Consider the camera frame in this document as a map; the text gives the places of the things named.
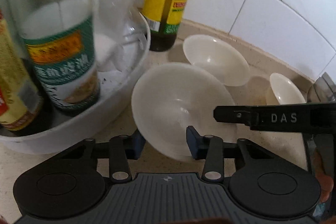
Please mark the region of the cream bowl front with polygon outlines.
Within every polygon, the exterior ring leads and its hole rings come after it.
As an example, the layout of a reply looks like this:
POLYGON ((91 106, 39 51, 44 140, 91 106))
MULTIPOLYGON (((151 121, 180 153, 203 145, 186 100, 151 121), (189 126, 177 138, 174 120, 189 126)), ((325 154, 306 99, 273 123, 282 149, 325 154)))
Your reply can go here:
POLYGON ((214 135, 224 142, 237 140, 237 126, 218 123, 217 106, 235 103, 225 86, 207 71, 185 63, 167 63, 149 69, 137 81, 131 96, 135 124, 158 152, 184 162, 193 160, 186 129, 214 135))

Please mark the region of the stacked steel bowls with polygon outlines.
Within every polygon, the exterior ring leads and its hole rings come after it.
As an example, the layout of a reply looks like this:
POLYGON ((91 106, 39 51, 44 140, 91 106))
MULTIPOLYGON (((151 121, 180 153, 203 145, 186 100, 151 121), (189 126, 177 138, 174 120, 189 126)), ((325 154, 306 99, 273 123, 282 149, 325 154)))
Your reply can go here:
POLYGON ((307 92, 308 103, 335 103, 335 83, 327 72, 323 73, 307 92))

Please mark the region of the yellow label vinegar bottle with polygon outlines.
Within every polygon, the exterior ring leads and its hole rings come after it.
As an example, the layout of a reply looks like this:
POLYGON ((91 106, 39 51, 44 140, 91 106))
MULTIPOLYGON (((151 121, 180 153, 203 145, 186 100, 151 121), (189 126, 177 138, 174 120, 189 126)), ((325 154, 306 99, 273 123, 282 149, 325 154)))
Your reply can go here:
POLYGON ((1 125, 22 131, 37 117, 43 98, 17 55, 8 24, 1 15, 1 125))

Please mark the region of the green label fish sauce bottle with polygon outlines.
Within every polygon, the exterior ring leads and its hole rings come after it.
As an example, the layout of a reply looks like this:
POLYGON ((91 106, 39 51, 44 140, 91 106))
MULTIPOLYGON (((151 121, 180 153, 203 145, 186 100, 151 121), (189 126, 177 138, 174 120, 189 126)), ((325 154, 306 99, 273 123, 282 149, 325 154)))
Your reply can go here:
POLYGON ((55 107, 76 116, 100 95, 93 0, 13 0, 19 36, 55 107))

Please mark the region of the cream bowl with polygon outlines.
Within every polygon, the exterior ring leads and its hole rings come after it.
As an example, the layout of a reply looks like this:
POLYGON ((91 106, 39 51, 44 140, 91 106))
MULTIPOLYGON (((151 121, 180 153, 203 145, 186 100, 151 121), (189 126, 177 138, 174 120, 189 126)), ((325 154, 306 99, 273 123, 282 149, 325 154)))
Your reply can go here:
POLYGON ((131 96, 135 124, 158 152, 184 162, 193 160, 186 129, 214 135, 224 142, 237 140, 237 126, 218 123, 217 106, 235 103, 225 86, 207 71, 185 63, 167 63, 149 69, 137 81, 131 96))
POLYGON ((191 35, 183 42, 188 62, 216 77, 225 86, 243 86, 251 71, 246 59, 234 47, 209 35, 191 35))
POLYGON ((270 87, 266 92, 267 105, 292 105, 306 103, 306 99, 298 87, 280 73, 272 73, 269 78, 270 87))

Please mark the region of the cream bowl back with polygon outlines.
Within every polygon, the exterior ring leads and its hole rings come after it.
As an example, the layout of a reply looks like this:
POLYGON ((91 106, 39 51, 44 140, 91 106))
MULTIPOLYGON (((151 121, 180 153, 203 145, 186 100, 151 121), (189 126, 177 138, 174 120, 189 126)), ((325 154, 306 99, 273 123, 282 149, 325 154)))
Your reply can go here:
POLYGON ((216 77, 225 86, 243 86, 251 71, 246 59, 234 47, 209 35, 191 35, 183 42, 188 62, 216 77))

